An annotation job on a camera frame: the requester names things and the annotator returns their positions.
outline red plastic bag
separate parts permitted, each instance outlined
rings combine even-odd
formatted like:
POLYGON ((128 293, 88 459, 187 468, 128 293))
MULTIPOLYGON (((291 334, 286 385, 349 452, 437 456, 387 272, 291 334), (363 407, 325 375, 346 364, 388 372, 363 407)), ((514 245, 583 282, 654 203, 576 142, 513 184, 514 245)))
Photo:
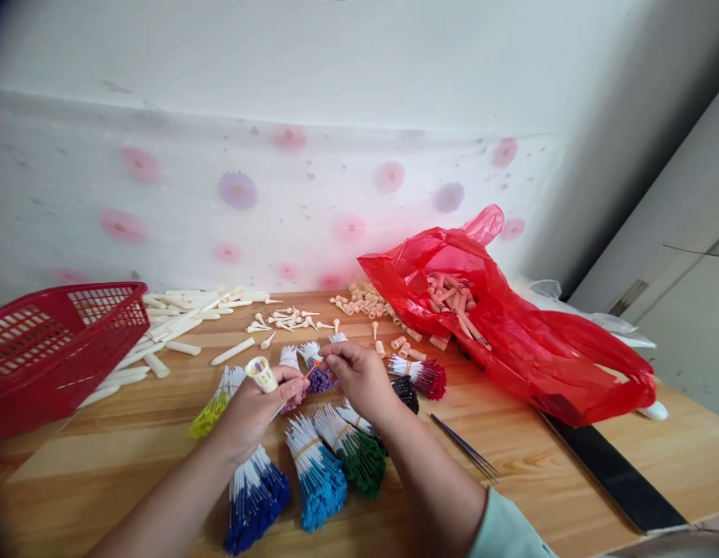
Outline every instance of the red plastic bag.
POLYGON ((581 316, 538 310, 509 288, 484 248, 503 221, 501 210, 489 205, 461 229, 429 229, 358 261, 408 327, 430 335, 452 332, 496 384, 571 426, 650 406, 654 371, 633 349, 581 316), (454 315, 432 310, 432 272, 470 280, 476 298, 470 320, 491 351, 465 336, 454 315))

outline hand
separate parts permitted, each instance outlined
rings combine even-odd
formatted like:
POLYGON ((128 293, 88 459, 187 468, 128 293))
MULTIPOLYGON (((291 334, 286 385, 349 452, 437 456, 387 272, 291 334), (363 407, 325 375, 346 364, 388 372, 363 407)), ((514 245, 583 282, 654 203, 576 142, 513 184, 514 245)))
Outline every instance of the hand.
POLYGON ((247 377, 233 395, 228 408, 212 429, 208 440, 229 451, 236 466, 245 463, 261 443, 267 426, 282 404, 299 405, 310 380, 293 367, 271 367, 280 386, 269 394, 263 393, 247 377))
POLYGON ((354 410, 372 425, 392 418, 393 410, 404 406, 388 380, 382 359, 372 349, 343 341, 318 351, 321 369, 331 367, 354 410))

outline black bristle bundle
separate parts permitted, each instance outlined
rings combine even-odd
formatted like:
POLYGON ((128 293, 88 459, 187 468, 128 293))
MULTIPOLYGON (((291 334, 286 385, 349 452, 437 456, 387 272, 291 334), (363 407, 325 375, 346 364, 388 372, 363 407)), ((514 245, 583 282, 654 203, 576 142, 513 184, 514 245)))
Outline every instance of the black bristle bundle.
POLYGON ((419 414, 419 398, 416 395, 416 389, 411 383, 411 378, 408 376, 401 376, 390 381, 390 385, 393 386, 393 391, 399 399, 404 402, 404 405, 409 407, 415 415, 419 414))

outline metal rod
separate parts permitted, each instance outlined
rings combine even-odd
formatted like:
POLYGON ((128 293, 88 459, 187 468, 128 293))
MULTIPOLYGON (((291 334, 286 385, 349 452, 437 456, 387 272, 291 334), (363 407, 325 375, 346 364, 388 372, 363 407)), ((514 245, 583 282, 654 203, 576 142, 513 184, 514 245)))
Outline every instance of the metal rod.
POLYGON ((430 413, 430 416, 432 417, 432 420, 437 423, 438 426, 440 426, 447 434, 460 446, 460 448, 468 454, 468 457, 478 466, 479 469, 481 469, 484 474, 486 474, 494 483, 499 484, 499 481, 494 478, 494 476, 487 470, 486 465, 488 465, 496 474, 501 475, 501 473, 497 470, 494 465, 488 462, 488 460, 483 457, 480 453, 478 453, 473 447, 470 446, 468 442, 466 442, 463 438, 458 436, 454 430, 452 430, 449 426, 447 426, 444 422, 442 422, 439 418, 437 418, 434 413, 430 413))

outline forearm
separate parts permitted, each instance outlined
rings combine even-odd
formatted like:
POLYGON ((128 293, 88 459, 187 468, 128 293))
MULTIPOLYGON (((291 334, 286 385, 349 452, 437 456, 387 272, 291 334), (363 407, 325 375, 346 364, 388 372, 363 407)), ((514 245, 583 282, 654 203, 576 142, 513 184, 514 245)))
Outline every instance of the forearm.
POLYGON ((172 470, 88 558, 176 558, 200 532, 237 463, 209 439, 172 470))
POLYGON ((466 556, 486 511, 487 491, 405 406, 376 424, 434 555, 466 556))

